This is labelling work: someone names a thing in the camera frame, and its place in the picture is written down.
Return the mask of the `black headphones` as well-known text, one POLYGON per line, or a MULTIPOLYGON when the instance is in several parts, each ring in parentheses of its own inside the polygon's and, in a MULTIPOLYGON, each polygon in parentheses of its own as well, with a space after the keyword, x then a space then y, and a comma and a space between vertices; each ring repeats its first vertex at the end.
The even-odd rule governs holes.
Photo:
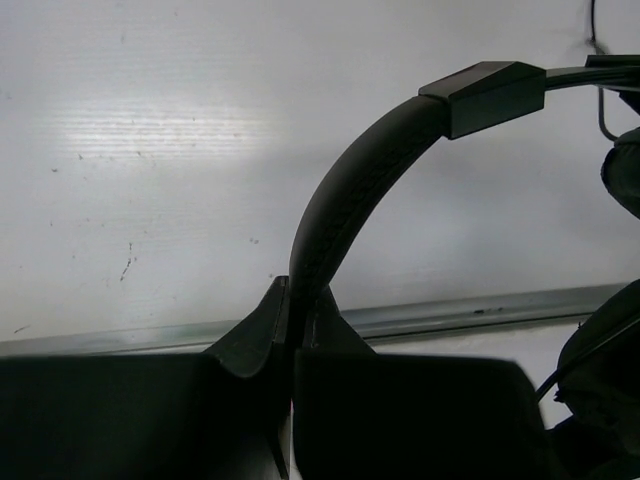
MULTIPOLYGON (((330 291, 362 226, 427 149, 440 138, 457 139, 539 111, 548 91, 582 85, 616 91, 637 108, 639 59, 596 55, 582 67, 552 70, 481 62, 422 87, 366 130, 322 180, 296 232, 289 282, 297 351, 310 310, 330 291)), ((551 479, 638 477, 637 283, 611 297, 571 336, 556 370, 533 389, 551 449, 551 479)))

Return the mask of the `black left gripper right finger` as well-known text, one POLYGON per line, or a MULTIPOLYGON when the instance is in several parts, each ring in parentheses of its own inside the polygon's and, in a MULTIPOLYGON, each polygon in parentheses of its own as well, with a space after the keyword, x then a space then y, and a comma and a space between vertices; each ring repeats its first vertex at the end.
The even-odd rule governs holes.
POLYGON ((524 371, 502 359, 379 354, 314 303, 295 355, 293 449, 305 479, 551 479, 524 371))

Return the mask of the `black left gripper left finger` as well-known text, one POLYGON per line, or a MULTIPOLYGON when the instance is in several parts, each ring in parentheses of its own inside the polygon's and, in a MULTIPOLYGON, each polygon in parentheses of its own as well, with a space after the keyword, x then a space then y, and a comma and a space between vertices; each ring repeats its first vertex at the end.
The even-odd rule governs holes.
POLYGON ((289 282, 197 353, 1 362, 5 479, 285 479, 289 282))

